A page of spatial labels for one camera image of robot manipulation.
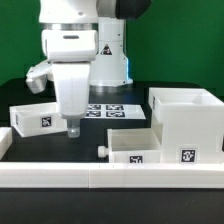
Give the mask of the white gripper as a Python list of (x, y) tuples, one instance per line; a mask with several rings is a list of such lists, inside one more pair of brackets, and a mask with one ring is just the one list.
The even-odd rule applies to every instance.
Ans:
[(90, 63), (54, 63), (54, 88), (59, 114), (67, 121), (68, 136), (80, 136), (80, 121), (89, 102)]

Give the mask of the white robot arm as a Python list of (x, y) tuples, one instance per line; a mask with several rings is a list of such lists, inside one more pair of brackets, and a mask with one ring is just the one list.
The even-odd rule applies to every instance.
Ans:
[(68, 136), (80, 135), (89, 91), (130, 86), (126, 22), (139, 18), (152, 0), (40, 0), (42, 48), (54, 81)]

